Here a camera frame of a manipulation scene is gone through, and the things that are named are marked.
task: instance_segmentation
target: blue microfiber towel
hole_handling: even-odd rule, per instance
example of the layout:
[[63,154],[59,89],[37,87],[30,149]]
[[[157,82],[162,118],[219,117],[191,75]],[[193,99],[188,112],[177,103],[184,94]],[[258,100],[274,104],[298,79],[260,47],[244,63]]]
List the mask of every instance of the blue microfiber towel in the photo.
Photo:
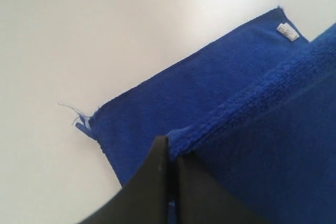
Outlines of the blue microfiber towel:
[[295,29],[271,10],[76,126],[98,141],[122,185],[167,134],[172,159],[195,151],[265,219],[335,222],[336,25],[308,43],[277,32],[281,23]]

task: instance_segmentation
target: fuzzy blue fabric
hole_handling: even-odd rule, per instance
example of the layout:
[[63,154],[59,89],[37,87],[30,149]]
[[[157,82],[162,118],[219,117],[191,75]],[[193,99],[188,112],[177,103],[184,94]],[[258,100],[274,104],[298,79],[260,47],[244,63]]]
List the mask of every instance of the fuzzy blue fabric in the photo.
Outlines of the fuzzy blue fabric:
[[195,151],[274,223],[336,221],[336,25],[311,43],[277,32],[281,8],[238,27],[76,126],[125,184],[156,135]]

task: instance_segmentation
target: black object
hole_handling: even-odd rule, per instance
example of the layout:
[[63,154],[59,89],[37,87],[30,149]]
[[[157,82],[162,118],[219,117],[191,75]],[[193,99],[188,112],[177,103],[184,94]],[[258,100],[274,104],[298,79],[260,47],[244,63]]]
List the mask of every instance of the black object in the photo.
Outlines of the black object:
[[156,137],[128,184],[80,224],[167,224],[170,198],[178,224],[266,223],[224,190],[195,154],[171,164],[168,144],[165,136]]

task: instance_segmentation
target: white care label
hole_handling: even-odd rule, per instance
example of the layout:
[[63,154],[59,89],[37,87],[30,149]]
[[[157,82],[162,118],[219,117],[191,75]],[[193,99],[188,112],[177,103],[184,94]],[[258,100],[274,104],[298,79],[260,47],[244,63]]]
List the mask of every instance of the white care label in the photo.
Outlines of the white care label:
[[300,35],[288,23],[280,24],[277,30],[290,41],[294,41],[300,37]]

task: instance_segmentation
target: white table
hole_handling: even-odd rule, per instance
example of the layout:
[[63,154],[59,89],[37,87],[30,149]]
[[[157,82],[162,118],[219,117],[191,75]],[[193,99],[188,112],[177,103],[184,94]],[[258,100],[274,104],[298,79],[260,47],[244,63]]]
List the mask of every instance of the white table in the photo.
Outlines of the white table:
[[277,5],[308,39],[336,21],[335,0],[0,0],[0,223],[73,224],[120,189],[58,103],[91,115]]

